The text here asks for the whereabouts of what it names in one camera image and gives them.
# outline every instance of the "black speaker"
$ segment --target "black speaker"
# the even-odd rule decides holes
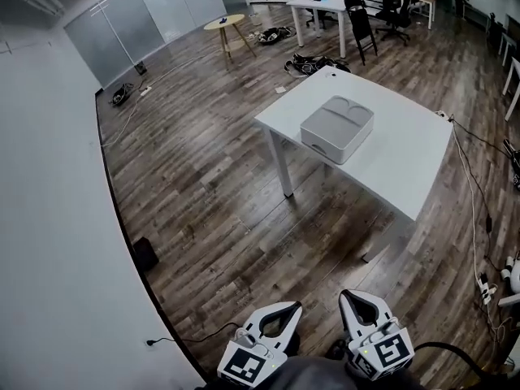
[[[148,71],[146,69],[145,63],[143,63],[143,61],[136,63],[133,67],[136,68],[136,71],[139,75],[143,75],[146,71]]]
[[[133,252],[136,255],[137,264],[143,271],[151,270],[159,263],[159,259],[147,238],[141,237],[137,240],[136,244],[133,245]]]

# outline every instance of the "black bag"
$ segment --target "black bag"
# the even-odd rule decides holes
[[[125,101],[130,97],[130,93],[132,92],[133,84],[125,83],[118,89],[114,95],[112,96],[112,101],[109,103],[112,106],[121,106]]]
[[[282,39],[293,37],[296,29],[291,27],[269,28],[258,35],[258,43],[263,45],[272,45]]]
[[[301,56],[294,54],[292,60],[285,63],[284,69],[295,78],[311,76],[323,67],[334,67],[350,73],[349,67],[340,61],[327,58],[326,56]]]

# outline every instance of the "power outlet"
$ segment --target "power outlet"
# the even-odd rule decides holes
[[[449,121],[448,115],[444,113],[442,110],[436,111],[435,113],[444,121]]]
[[[146,87],[143,92],[141,93],[141,96],[144,97],[147,93],[149,93],[152,90],[152,87],[148,86]]]

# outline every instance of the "round side table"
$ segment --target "round side table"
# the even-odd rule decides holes
[[[251,51],[251,53],[256,58],[256,54],[251,49],[251,46],[249,46],[249,43],[245,40],[245,38],[242,36],[241,31],[238,29],[236,24],[243,20],[245,18],[244,15],[229,15],[225,16],[224,19],[226,21],[224,23],[220,23],[222,18],[212,21],[211,23],[208,23],[206,26],[204,26],[204,30],[219,30],[220,32],[220,43],[222,44],[222,51],[224,55],[224,61],[226,63],[226,67],[228,67],[228,57],[232,61],[231,57],[231,51],[237,50],[244,46],[244,44],[248,47],[248,49]],[[241,41],[228,41],[228,37],[226,36],[226,27],[232,26],[235,28],[236,32],[238,33],[238,36],[240,36]]]

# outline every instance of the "wooden table leg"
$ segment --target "wooden table leg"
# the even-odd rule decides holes
[[[236,26],[236,24],[233,24],[233,28],[235,28],[236,32],[238,33],[238,35],[242,38],[242,41],[244,41],[245,45],[248,47],[248,49],[251,51],[251,54],[254,55],[254,57],[256,58],[257,55],[253,52],[253,49],[251,49],[251,46],[249,46],[249,42],[247,42],[245,40],[245,38],[242,36],[242,33],[241,31],[238,29],[238,26]]]
[[[225,29],[225,28],[221,28],[220,30],[222,30],[222,34],[223,34],[223,36],[224,36],[224,42],[225,42],[226,46],[227,46],[228,49],[229,49],[228,36],[226,35],[226,29]],[[229,59],[231,60],[231,62],[233,62],[233,58],[231,57],[231,49],[229,49],[229,51],[227,51],[227,56],[229,57]]]
[[[226,68],[228,67],[228,57],[226,56],[226,41],[224,40],[224,30],[219,29],[220,32],[220,43],[222,45],[222,53],[224,55],[224,63],[226,64]]]

